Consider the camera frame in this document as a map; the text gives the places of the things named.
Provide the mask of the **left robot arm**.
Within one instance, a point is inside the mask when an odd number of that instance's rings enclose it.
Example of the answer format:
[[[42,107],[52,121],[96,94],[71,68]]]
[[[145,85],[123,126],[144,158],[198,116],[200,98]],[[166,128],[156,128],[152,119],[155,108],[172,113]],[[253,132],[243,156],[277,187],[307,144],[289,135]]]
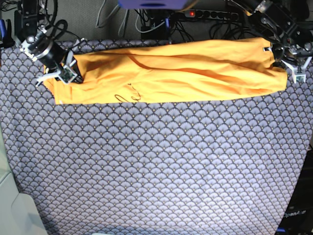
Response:
[[[266,47],[275,62],[291,70],[294,83],[307,81],[306,70],[313,59],[313,31],[310,22],[297,22],[290,11],[274,0],[234,0],[247,14],[252,35],[270,41]]]

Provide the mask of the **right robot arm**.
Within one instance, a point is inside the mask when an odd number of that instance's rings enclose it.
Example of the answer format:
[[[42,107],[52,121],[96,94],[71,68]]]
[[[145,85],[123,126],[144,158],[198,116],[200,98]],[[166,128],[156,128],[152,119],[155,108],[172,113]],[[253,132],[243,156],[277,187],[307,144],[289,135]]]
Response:
[[[45,66],[44,75],[37,78],[37,85],[48,79],[55,79],[68,85],[81,84],[83,78],[78,70],[73,49],[85,39],[68,31],[66,20],[55,21],[58,2],[53,1],[53,12],[48,14],[48,1],[22,0],[20,5],[21,28],[14,38],[16,46],[34,62],[39,61]],[[68,49],[57,44],[64,34],[76,38],[74,45]]]

